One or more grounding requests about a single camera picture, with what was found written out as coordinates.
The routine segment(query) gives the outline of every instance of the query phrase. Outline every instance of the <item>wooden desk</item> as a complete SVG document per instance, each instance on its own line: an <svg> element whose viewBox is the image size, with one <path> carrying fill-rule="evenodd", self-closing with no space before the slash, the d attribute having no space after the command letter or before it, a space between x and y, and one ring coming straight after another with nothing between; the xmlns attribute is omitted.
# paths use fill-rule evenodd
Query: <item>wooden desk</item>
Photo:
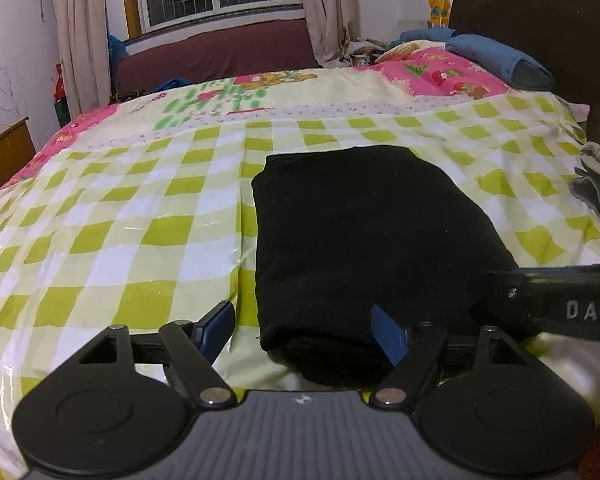
<svg viewBox="0 0 600 480"><path fill-rule="evenodd" d="M6 184L36 154L27 119L25 117L0 134L0 186Z"/></svg>

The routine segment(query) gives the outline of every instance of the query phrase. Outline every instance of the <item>maroon cloth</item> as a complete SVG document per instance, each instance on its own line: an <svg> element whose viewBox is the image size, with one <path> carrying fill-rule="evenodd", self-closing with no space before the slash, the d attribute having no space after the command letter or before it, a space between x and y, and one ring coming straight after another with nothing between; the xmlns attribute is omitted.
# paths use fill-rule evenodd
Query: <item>maroon cloth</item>
<svg viewBox="0 0 600 480"><path fill-rule="evenodd" d="M118 67L116 90L151 92L175 77L202 83L301 68L320 68L306 21L276 20L203 32L126 57Z"/></svg>

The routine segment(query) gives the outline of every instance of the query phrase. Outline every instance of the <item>dark brown headboard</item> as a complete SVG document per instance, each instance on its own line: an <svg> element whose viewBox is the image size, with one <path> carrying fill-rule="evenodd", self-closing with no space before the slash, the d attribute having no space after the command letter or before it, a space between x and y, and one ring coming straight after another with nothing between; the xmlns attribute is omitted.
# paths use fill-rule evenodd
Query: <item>dark brown headboard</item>
<svg viewBox="0 0 600 480"><path fill-rule="evenodd" d="M600 138L600 0L454 0L449 26L537 59L555 94L591 106L587 137Z"/></svg>

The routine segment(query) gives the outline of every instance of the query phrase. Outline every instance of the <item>checkered tablecloth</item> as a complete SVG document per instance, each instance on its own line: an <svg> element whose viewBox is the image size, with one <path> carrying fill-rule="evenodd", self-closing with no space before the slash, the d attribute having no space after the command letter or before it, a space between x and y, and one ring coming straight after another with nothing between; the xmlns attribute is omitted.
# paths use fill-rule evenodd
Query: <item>checkered tablecloth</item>
<svg viewBox="0 0 600 480"><path fill-rule="evenodd" d="M554 96L519 92L410 116L192 123L152 142L64 150L0 192L0 478L24 470L10 435L17 402L112 323L155 331L229 299L238 329L216 363L225 380L306 386L257 341L251 179L267 155L406 146L482 207L520 266L565 266L600 262L600 222L568 191L578 139ZM534 350L600 416L600 346L546 336Z"/></svg>

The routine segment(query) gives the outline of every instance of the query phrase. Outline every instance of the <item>curtain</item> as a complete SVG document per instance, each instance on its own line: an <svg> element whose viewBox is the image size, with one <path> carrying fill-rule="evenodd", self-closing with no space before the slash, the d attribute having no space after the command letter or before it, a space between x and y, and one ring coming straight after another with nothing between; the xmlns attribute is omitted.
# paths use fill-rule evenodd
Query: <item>curtain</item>
<svg viewBox="0 0 600 480"><path fill-rule="evenodd" d="M316 61L349 64L347 43L358 36L358 0L302 0Z"/></svg>
<svg viewBox="0 0 600 480"><path fill-rule="evenodd" d="M109 103L105 0L53 0L64 91L72 118Z"/></svg>

